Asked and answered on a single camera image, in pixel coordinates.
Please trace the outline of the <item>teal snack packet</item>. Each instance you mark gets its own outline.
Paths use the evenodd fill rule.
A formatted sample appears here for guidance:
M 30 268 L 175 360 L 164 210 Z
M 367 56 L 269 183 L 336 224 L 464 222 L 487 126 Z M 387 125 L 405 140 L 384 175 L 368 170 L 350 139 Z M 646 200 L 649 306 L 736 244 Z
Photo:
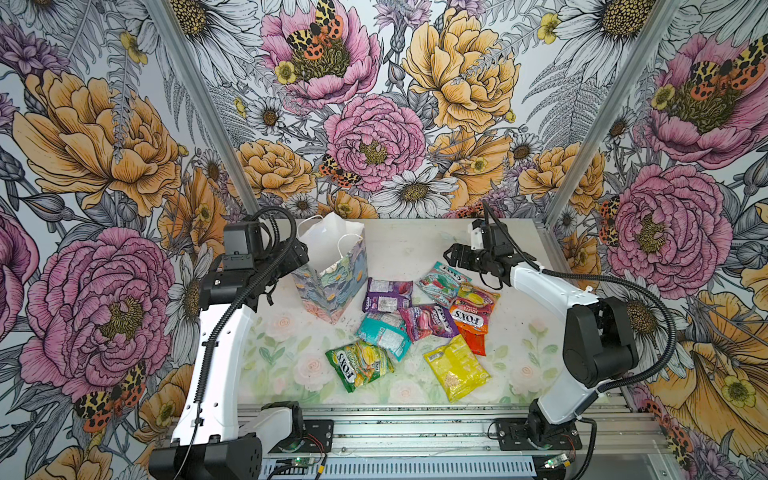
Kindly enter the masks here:
M 412 345 L 404 320 L 394 313 L 366 315 L 357 330 L 357 336 L 360 340 L 386 350 L 396 361 L 401 361 Z

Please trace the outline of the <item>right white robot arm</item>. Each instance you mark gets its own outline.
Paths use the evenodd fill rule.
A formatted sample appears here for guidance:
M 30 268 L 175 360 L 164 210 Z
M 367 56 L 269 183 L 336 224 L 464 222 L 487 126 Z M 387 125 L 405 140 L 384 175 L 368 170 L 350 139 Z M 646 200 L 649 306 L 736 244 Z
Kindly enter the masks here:
M 475 220 L 471 243 L 455 243 L 444 253 L 456 268 L 490 274 L 536 300 L 564 322 L 564 370 L 534 400 L 517 431 L 538 448 L 555 446 L 599 398 L 599 387 L 637 366 L 639 356 L 625 303 L 578 288 L 560 272 L 546 269 L 522 251 L 504 225 Z

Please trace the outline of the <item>purple snack packet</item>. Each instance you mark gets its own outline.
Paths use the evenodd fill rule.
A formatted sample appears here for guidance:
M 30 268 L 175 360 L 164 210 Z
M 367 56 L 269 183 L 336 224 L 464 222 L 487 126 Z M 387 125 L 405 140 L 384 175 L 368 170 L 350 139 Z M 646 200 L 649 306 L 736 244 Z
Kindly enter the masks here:
M 412 306 L 412 281 L 368 278 L 362 310 L 372 313 L 396 313 Z

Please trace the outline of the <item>orange Fox's candy packet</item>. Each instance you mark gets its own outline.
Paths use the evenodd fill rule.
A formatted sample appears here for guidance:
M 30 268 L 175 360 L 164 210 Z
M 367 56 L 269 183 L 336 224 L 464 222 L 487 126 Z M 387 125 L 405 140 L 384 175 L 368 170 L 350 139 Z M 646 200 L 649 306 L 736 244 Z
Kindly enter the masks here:
M 477 288 L 471 283 L 462 283 L 449 311 L 458 326 L 474 334 L 485 335 L 500 297 L 500 294 Z

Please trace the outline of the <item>right aluminium corner post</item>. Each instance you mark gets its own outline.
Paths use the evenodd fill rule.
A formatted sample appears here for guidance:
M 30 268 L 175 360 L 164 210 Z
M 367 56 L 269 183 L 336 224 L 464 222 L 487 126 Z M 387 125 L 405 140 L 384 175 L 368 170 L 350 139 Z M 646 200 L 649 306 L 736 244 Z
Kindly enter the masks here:
M 611 126 L 614 115 L 621 108 L 622 101 L 629 95 L 629 90 L 639 78 L 642 70 L 657 50 L 662 36 L 666 32 L 682 1 L 656 1 L 646 25 L 640 32 L 637 43 L 630 51 L 624 67 L 620 68 L 613 86 L 608 91 L 605 101 L 601 104 L 598 114 L 581 147 L 565 175 L 563 183 L 558 188 L 546 210 L 544 226 L 551 228 L 563 208 L 569 203 L 581 178 L 598 152 L 607 130 Z

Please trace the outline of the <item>aluminium rail frame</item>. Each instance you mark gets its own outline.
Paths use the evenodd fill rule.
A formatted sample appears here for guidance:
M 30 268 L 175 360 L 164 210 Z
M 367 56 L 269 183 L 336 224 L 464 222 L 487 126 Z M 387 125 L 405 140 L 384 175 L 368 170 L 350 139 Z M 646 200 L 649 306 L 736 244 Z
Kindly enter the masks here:
M 245 405 L 239 423 L 262 409 Z M 488 436 L 513 405 L 312 405 L 303 420 L 334 421 L 329 453 L 270 454 L 255 479 L 680 479 L 683 471 L 648 414 L 620 403 L 575 424 L 583 448 L 502 451 Z

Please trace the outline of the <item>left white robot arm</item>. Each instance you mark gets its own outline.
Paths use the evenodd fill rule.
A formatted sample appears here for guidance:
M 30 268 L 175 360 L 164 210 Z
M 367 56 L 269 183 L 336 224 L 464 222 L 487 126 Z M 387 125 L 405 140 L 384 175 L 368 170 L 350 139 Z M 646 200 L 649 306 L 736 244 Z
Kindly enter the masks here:
M 306 246 L 282 241 L 270 254 L 235 252 L 216 262 L 201 287 L 201 335 L 190 390 L 169 446 L 155 450 L 155 479 L 255 479 L 262 459 L 280 444 L 302 441 L 295 401 L 264 407 L 251 425 L 238 416 L 246 335 L 259 299 L 308 261 Z

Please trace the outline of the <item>green Fox's candy packet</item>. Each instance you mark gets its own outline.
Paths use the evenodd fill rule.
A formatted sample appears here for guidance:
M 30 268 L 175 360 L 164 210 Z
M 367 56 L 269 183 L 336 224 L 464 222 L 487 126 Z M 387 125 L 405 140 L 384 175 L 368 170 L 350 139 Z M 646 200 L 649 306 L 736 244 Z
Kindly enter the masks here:
M 388 353 L 362 340 L 328 350 L 325 356 L 348 393 L 394 372 Z

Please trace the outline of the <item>aluminium corner post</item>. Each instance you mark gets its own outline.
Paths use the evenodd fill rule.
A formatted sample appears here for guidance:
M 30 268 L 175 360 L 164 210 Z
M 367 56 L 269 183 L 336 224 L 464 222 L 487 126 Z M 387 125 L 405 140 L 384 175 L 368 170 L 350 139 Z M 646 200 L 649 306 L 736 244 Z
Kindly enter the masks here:
M 607 130 L 611 126 L 614 115 L 621 108 L 622 101 L 629 95 L 629 90 L 639 78 L 642 70 L 657 50 L 662 36 L 666 32 L 682 1 L 656 1 L 646 25 L 640 32 L 637 43 L 630 51 L 624 67 L 620 68 L 613 86 L 608 91 L 605 101 L 601 104 L 598 114 L 581 147 L 565 175 L 563 183 L 558 188 L 546 210 L 544 226 L 551 228 L 563 208 L 569 203 L 581 178 L 598 152 Z
M 255 215 L 260 206 L 236 157 L 235 148 L 210 96 L 205 78 L 195 64 L 196 56 L 186 44 L 172 6 L 168 1 L 149 1 L 147 9 L 173 60 L 176 75 L 190 94 L 246 212 Z

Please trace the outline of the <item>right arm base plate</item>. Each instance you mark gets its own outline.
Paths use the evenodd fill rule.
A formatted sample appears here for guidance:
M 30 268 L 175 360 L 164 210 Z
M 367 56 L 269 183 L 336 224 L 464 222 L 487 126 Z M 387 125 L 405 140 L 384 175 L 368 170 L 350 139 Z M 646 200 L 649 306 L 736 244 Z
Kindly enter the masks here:
M 577 451 L 583 448 L 574 422 L 551 425 L 533 417 L 499 418 L 490 425 L 488 436 L 498 442 L 502 451 Z

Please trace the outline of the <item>floral paper gift bag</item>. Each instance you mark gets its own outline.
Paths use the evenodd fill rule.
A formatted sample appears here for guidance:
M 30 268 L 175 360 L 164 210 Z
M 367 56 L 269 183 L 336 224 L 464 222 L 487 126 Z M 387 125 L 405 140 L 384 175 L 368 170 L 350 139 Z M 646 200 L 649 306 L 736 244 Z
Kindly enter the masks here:
M 305 310 L 337 323 L 368 279 L 365 226 L 331 212 L 299 224 L 309 262 L 292 273 Z

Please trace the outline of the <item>magenta Fox's candy packet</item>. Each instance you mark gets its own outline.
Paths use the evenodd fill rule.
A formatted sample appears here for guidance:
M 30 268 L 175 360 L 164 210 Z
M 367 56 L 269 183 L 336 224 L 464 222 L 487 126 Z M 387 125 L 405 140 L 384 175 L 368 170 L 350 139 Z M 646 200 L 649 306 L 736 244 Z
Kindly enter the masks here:
M 451 339 L 459 334 L 450 311 L 438 304 L 411 306 L 399 309 L 398 313 L 412 342 L 429 336 Z

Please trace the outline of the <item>left aluminium corner post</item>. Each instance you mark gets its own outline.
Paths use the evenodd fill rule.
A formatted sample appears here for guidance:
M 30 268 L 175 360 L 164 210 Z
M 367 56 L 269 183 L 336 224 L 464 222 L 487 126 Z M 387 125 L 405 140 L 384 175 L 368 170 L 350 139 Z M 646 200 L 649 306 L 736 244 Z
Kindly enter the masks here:
M 255 215 L 260 206 L 236 157 L 235 148 L 210 96 L 205 78 L 195 64 L 196 56 L 186 44 L 172 6 L 168 1 L 149 1 L 147 9 L 173 60 L 176 75 L 190 94 L 246 212 Z

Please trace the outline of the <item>green red snack packet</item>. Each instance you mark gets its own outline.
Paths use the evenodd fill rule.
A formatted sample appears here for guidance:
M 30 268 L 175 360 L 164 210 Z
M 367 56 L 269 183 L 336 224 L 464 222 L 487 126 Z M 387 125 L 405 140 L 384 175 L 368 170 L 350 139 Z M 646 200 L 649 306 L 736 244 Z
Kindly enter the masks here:
M 418 280 L 418 287 L 435 303 L 450 307 L 458 296 L 460 287 L 471 280 L 466 275 L 442 262 L 433 267 Z

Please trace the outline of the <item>yellow snack packet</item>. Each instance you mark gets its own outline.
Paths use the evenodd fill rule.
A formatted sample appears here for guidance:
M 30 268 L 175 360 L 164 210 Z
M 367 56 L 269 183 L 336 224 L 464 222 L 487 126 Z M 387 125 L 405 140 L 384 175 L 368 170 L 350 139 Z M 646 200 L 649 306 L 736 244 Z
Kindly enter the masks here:
M 484 386 L 491 378 L 461 335 L 423 358 L 451 403 Z

